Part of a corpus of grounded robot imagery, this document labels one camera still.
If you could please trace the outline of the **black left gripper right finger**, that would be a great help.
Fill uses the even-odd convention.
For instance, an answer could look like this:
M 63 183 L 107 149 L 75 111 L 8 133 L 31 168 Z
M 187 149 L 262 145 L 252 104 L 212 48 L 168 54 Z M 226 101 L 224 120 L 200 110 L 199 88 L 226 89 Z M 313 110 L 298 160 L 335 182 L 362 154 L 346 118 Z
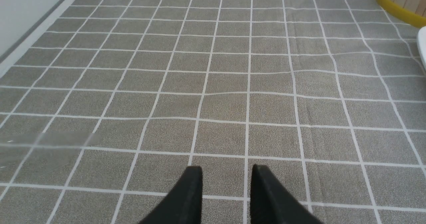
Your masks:
M 251 224 L 321 224 L 286 190 L 266 165 L 253 165 L 250 189 Z

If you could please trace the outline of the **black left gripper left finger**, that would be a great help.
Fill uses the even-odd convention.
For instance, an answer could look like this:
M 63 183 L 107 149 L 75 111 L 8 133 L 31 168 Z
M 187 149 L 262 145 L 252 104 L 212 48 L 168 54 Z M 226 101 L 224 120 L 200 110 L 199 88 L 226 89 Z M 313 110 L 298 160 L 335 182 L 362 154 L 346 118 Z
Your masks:
M 199 166 L 188 166 L 174 187 L 140 224 L 200 224 L 203 174 Z

